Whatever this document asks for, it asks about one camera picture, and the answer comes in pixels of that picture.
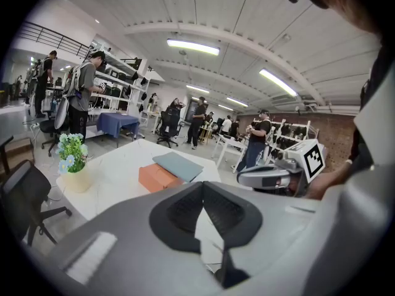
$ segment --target metal railing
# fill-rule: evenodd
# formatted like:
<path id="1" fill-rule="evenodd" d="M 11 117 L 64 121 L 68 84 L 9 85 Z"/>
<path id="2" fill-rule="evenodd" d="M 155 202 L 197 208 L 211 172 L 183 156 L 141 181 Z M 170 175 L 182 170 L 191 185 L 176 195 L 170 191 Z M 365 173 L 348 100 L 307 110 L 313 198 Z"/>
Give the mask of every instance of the metal railing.
<path id="1" fill-rule="evenodd" d="M 18 37 L 29 39 L 36 43 L 50 45 L 79 57 L 86 57 L 89 50 L 88 46 L 72 38 L 31 22 L 24 22 L 22 24 L 18 32 Z"/>

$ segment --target light blue notebook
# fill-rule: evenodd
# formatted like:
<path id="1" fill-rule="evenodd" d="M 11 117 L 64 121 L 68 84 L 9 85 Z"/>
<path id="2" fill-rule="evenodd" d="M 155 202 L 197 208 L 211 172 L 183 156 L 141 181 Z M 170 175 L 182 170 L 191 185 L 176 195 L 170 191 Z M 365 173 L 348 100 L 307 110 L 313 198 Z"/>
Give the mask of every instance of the light blue notebook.
<path id="1" fill-rule="evenodd" d="M 201 165 L 197 165 L 175 152 L 169 152 L 165 155 L 157 155 L 152 159 L 162 168 L 186 182 L 191 182 L 201 171 L 203 171 L 203 167 Z"/>

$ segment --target fluorescent light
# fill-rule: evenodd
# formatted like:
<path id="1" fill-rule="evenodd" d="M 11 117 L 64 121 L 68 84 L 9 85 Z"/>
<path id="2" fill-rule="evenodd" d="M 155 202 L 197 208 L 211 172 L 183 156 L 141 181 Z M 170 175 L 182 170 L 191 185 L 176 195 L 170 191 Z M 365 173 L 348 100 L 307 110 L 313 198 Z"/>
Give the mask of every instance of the fluorescent light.
<path id="1" fill-rule="evenodd" d="M 286 91 L 288 94 L 292 96 L 297 96 L 297 93 L 293 91 L 287 84 L 282 82 L 280 79 L 278 79 L 275 75 L 272 75 L 270 72 L 268 72 L 266 69 L 262 69 L 259 72 L 262 76 L 265 76 L 269 80 L 273 81 L 275 84 L 277 84 L 281 89 Z"/>
<path id="2" fill-rule="evenodd" d="M 232 102 L 237 103 L 237 104 L 240 104 L 240 105 L 242 105 L 242 106 L 248 107 L 247 104 L 242 103 L 242 102 L 240 102 L 240 101 L 237 101 L 237 100 L 235 100 L 235 99 L 232 99 L 231 97 L 227 97 L 227 100 L 232 101 Z"/>
<path id="3" fill-rule="evenodd" d="M 188 85 L 186 85 L 186 87 L 187 87 L 187 88 L 190 88 L 190 89 L 202 91 L 202 92 L 204 92 L 204 93 L 210 93 L 210 92 L 208 92 L 207 90 L 199 89 L 199 88 L 194 87 L 194 86 L 188 86 Z"/>
<path id="4" fill-rule="evenodd" d="M 206 52 L 208 54 L 212 54 L 212 55 L 216 55 L 216 56 L 218 56 L 218 54 L 220 52 L 220 49 L 216 48 L 216 47 L 210 47 L 210 46 L 206 46 L 206 45 L 185 42 L 185 41 L 177 41 L 175 39 L 168 39 L 167 44 L 169 46 L 174 46 L 174 47 L 194 49 L 195 51 Z"/>
<path id="5" fill-rule="evenodd" d="M 221 105 L 221 104 L 219 104 L 218 106 L 219 106 L 219 107 L 223 107 L 224 109 L 227 109 L 227 110 L 229 110 L 229 111 L 233 111 L 233 109 L 231 109 L 231 108 L 229 108 L 229 107 L 226 107 L 226 106 L 223 106 L 223 105 Z"/>
<path id="6" fill-rule="evenodd" d="M 197 100 L 197 101 L 199 100 L 197 97 L 194 97 L 194 96 L 192 97 L 192 99 Z"/>

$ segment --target hand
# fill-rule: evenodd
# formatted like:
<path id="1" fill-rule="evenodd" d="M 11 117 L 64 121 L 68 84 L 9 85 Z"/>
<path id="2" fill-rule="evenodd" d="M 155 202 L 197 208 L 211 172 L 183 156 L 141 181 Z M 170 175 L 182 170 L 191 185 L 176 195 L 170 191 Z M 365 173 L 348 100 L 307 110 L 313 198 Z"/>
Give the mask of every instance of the hand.
<path id="1" fill-rule="evenodd" d="M 334 172 L 320 173 L 313 181 L 311 181 L 306 199 L 321 200 L 325 191 L 333 184 L 337 174 Z"/>

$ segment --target white ceiling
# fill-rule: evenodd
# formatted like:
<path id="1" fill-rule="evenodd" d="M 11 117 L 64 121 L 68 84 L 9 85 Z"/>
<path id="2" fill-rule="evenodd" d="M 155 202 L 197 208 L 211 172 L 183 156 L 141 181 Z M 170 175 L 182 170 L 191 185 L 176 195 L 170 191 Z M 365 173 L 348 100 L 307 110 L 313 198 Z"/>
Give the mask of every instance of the white ceiling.
<path id="1" fill-rule="evenodd" d="M 126 36 L 167 83 L 207 88 L 239 112 L 281 109 L 271 99 L 286 93 L 259 75 L 262 68 L 319 104 L 357 105 L 379 48 L 374 36 L 309 0 L 95 0 L 103 10 L 70 1 Z M 219 47 L 220 54 L 182 56 L 168 38 Z"/>

